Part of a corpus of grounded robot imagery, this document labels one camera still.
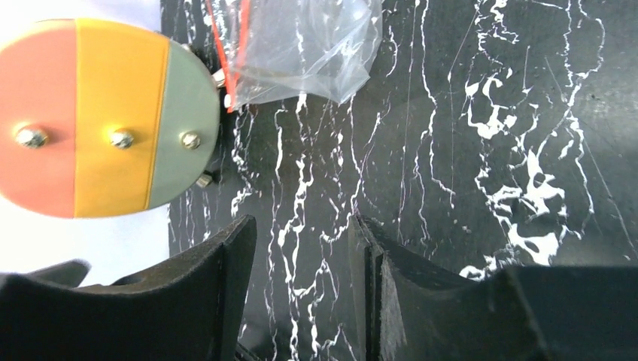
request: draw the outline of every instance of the yellow section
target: yellow section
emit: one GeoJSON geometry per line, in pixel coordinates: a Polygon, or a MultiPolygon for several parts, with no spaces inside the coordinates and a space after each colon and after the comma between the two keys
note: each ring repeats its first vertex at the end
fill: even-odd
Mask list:
{"type": "Polygon", "coordinates": [[[77,21],[75,216],[109,217],[148,207],[169,40],[133,26],[77,21]],[[125,129],[133,145],[109,140],[125,129]]]}

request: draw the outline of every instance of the black marble surface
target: black marble surface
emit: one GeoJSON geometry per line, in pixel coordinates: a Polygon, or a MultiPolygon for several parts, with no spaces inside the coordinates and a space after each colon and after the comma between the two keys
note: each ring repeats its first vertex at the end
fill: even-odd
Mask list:
{"type": "MultiPolygon", "coordinates": [[[[218,187],[171,204],[172,254],[241,214],[259,240],[240,340],[358,359],[345,230],[364,214],[480,280],[508,264],[636,265],[638,3],[384,1],[368,84],[223,121],[218,187]]],[[[215,68],[200,0],[163,32],[215,68]]]]}

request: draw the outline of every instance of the white vein pattern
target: white vein pattern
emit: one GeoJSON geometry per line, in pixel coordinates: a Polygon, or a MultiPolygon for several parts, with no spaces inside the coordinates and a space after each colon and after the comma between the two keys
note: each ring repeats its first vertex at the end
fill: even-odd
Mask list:
{"type": "MultiPolygon", "coordinates": [[[[481,280],[506,264],[519,263],[521,252],[539,265],[551,265],[567,236],[582,238],[585,226],[596,222],[596,207],[582,166],[583,157],[592,155],[573,107],[585,82],[603,66],[606,40],[603,21],[590,16],[582,0],[525,1],[528,11],[538,7],[561,19],[563,28],[556,36],[564,42],[563,48],[556,53],[543,53],[544,50],[527,44],[531,34],[515,31],[508,22],[508,9],[520,7],[522,2],[475,0],[467,4],[473,6],[468,9],[474,14],[471,21],[457,24],[463,28],[464,36],[446,40],[457,44],[458,51],[450,54],[440,68],[444,79],[440,82],[434,79],[436,74],[428,66],[436,56],[431,44],[441,40],[431,38],[428,29],[435,20],[432,9],[442,1],[415,0],[407,12],[402,11],[406,5],[399,1],[384,2],[384,18],[408,16],[403,23],[384,21],[380,56],[389,61],[378,70],[378,76],[405,86],[409,95],[423,96],[399,100],[390,91],[375,104],[372,113],[357,106],[361,94],[341,107],[324,103],[319,112],[311,109],[317,103],[306,95],[294,102],[269,105],[271,109],[277,108],[271,117],[260,113],[263,108],[245,108],[232,125],[232,149],[222,154],[235,165],[241,184],[233,190],[229,205],[221,201],[227,190],[220,187],[211,193],[190,190],[178,203],[184,208],[173,210],[184,224],[172,225],[172,232],[176,227],[186,229],[188,243],[193,245],[223,226],[215,222],[219,214],[230,212],[232,217],[252,214],[255,205],[267,204],[264,207],[272,219],[262,220],[269,231],[267,235],[262,232],[260,240],[267,239],[268,244],[266,252],[258,253],[255,261],[263,262],[265,267],[254,268],[254,273],[266,273],[266,281],[251,287],[248,298],[263,300],[265,305],[275,352],[272,359],[283,359],[280,353],[290,354],[295,361],[307,359],[299,352],[301,343],[311,349],[311,359],[337,359],[331,354],[336,345],[347,350],[339,359],[357,359],[355,347],[346,337],[345,325],[331,318],[340,305],[350,302],[342,299],[342,293],[350,287],[349,280],[336,270],[344,269],[340,263],[347,262],[337,250],[344,249],[338,243],[345,242],[351,215],[361,209],[372,211],[374,214],[367,215],[378,216],[383,226],[396,227],[395,236],[402,243],[424,245],[426,258],[433,257],[445,242],[451,242],[434,236],[440,232],[432,218],[441,208],[454,218],[453,227],[472,233],[456,217],[460,212],[457,203],[469,191],[458,186],[459,178],[467,177],[466,171],[454,168],[456,159],[469,156],[460,152],[466,140],[455,138],[458,132],[466,137],[470,134],[480,143],[479,153],[471,155],[480,165],[472,170],[472,179],[465,184],[480,193],[482,203],[475,206],[489,212],[506,239],[500,249],[485,251],[485,264],[466,265],[460,271],[462,276],[481,280]],[[600,36],[589,44],[593,47],[590,53],[594,66],[575,70],[572,39],[585,23],[600,30],[600,36]],[[518,52],[524,64],[512,64],[501,57],[503,48],[510,53],[518,52]],[[535,86],[535,74],[551,76],[557,93],[550,93],[547,86],[535,86]],[[498,95],[502,89],[516,89],[515,96],[503,101],[498,95]],[[458,101],[458,94],[462,94],[462,102],[458,101]],[[415,114],[412,111],[415,105],[431,111],[415,114]],[[487,106],[487,113],[482,105],[487,106]],[[558,117],[557,109],[562,113],[558,117]],[[320,116],[310,118],[309,114],[320,116]],[[257,137],[265,137],[263,132],[272,138],[270,143],[266,142],[268,149],[251,146],[257,137]],[[388,133],[399,134],[403,146],[385,147],[380,139],[388,133]],[[440,153],[440,138],[450,142],[445,144],[449,152],[440,153]],[[499,144],[513,144],[506,150],[511,153],[506,164],[503,158],[494,156],[499,144]],[[272,158],[272,163],[264,161],[268,158],[272,158]],[[380,197],[376,194],[380,189],[375,184],[378,176],[375,170],[383,162],[394,167],[397,160],[400,174],[389,171],[387,176],[399,185],[381,190],[392,193],[391,197],[380,197]],[[262,161],[272,169],[257,164],[262,161]],[[577,189],[567,190],[558,185],[564,175],[553,171],[556,168],[550,165],[555,163],[577,170],[577,189]],[[507,176],[498,175],[497,171],[507,176]],[[558,221],[551,225],[552,229],[533,235],[522,231],[529,222],[542,217],[566,220],[574,212],[566,202],[570,192],[582,193],[588,204],[588,216],[582,224],[574,227],[567,221],[558,221]],[[197,197],[202,197],[203,209],[193,208],[197,197]],[[432,208],[432,197],[440,202],[437,208],[432,208]],[[398,202],[386,204],[380,198],[398,202]],[[558,208],[551,204],[556,200],[561,204],[558,208]],[[520,202],[531,216],[524,220],[514,217],[512,201],[520,202]],[[203,214],[203,219],[196,220],[194,214],[203,214]],[[408,228],[417,230],[408,234],[408,228]],[[286,339],[286,350],[281,347],[282,338],[286,339]]],[[[186,14],[191,41],[198,36],[193,11],[205,15],[205,6],[194,10],[191,0],[181,4],[179,11],[186,14]]],[[[210,26],[210,17],[205,15],[204,19],[210,26]]],[[[210,44],[209,32],[201,36],[210,44]]],[[[303,53],[302,39],[298,50],[303,53]]],[[[605,184],[600,170],[597,176],[605,184]]],[[[605,188],[611,198],[609,188],[605,188]]],[[[634,249],[635,254],[630,257],[638,257],[621,212],[614,206],[627,242],[634,249]]]]}

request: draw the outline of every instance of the clear plastic bag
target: clear plastic bag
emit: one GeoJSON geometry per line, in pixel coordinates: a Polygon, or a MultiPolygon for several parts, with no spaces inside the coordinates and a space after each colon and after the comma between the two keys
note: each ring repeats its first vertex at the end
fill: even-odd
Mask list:
{"type": "Polygon", "coordinates": [[[369,79],[382,0],[206,0],[229,108],[315,94],[343,103],[369,79]]]}

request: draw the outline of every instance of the white paper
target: white paper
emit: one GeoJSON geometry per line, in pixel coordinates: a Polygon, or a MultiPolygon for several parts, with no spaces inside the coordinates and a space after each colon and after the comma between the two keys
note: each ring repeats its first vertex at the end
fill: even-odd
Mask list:
{"type": "MultiPolygon", "coordinates": [[[[159,31],[160,0],[3,2],[0,42],[34,21],[76,17],[159,31]]],[[[92,268],[83,285],[110,284],[169,258],[168,219],[167,205],[122,217],[67,220],[27,211],[0,197],[0,272],[30,272],[84,259],[92,268]]]]}

